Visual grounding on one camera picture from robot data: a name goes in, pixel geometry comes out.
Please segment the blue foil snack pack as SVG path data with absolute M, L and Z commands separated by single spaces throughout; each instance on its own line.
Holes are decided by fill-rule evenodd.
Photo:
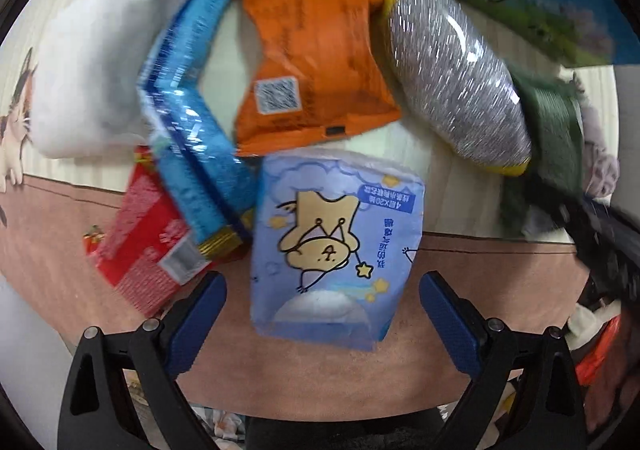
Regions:
M 160 180 L 201 254 L 223 259 L 250 245 L 257 176 L 236 157 L 198 90 L 231 0 L 184 0 L 160 32 L 137 89 Z

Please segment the plush goose toy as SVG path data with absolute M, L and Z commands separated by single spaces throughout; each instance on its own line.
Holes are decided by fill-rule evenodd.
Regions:
M 595 311 L 576 303 L 574 312 L 567 320 L 568 330 L 576 337 L 597 334 L 605 323 L 620 315 L 621 310 L 619 300 L 613 300 Z

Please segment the grey rolled cloth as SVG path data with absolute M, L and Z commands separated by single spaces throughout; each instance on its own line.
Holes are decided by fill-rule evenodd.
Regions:
M 605 145 L 600 115 L 591 105 L 582 80 L 573 72 L 570 83 L 574 86 L 582 116 L 582 186 L 593 199 L 610 197 L 620 179 L 620 163 Z

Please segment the green snack bag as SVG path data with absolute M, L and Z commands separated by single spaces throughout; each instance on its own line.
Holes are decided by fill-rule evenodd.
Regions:
M 550 75 L 538 75 L 509 66 L 521 99 L 532 159 L 525 173 L 502 182 L 499 223 L 508 239 L 537 236 L 560 226 L 538 206 L 546 196 L 581 199 L 582 115 L 574 84 Z

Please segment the orange snack bag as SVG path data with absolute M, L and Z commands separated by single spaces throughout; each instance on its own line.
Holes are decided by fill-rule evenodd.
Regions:
M 383 0 L 242 0 L 262 61 L 234 122 L 236 153 L 349 138 L 398 121 L 375 62 L 370 17 Z

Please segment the orange red plastic bag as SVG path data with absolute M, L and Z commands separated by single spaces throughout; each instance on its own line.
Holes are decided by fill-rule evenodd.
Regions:
M 619 315 L 606 323 L 597 344 L 576 364 L 575 370 L 580 386 L 588 387 L 593 383 L 618 332 L 620 332 Z

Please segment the blue cartoon tissue pack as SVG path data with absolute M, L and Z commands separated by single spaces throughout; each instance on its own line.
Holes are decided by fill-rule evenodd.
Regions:
M 384 340 L 422 240 L 412 170 L 305 147 L 262 161 L 250 320 L 262 336 L 370 352 Z

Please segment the white soft pack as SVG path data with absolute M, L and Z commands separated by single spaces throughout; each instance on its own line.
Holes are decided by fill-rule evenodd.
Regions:
M 76 0 L 40 42 L 30 139 L 49 158 L 96 156 L 146 140 L 139 72 L 181 0 Z

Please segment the red snack bag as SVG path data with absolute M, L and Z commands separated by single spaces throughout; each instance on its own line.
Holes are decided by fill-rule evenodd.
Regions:
M 160 182 L 149 147 L 134 150 L 134 169 L 111 228 L 92 227 L 84 248 L 104 279 L 147 317 L 194 277 L 244 251 L 228 227 L 203 245 L 195 242 Z

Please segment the silver yellow scrubber pack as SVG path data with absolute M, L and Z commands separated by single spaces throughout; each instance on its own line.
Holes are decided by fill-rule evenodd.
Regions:
M 456 0 L 384 0 L 388 56 L 411 112 L 458 156 L 506 177 L 532 141 L 506 64 Z

